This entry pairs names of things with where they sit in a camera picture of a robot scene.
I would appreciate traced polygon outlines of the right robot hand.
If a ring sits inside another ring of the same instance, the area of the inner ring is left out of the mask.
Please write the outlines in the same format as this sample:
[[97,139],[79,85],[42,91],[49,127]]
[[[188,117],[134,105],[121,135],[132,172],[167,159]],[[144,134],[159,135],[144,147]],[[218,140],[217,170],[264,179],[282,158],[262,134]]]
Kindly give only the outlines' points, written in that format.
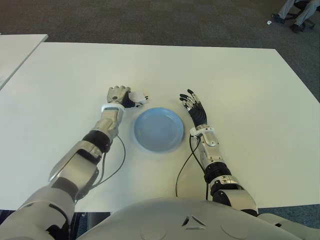
[[200,99],[191,89],[187,89],[187,93],[181,93],[179,100],[190,115],[194,127],[198,128],[199,126],[207,125],[207,114]]

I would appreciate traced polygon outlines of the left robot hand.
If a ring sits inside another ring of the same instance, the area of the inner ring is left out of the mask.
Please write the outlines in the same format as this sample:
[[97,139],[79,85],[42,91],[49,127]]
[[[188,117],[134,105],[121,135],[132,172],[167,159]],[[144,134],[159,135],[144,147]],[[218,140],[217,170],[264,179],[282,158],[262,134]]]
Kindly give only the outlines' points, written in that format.
[[110,87],[107,93],[107,102],[110,104],[120,104],[124,108],[134,108],[147,102],[146,97],[137,91],[132,91],[127,86]]

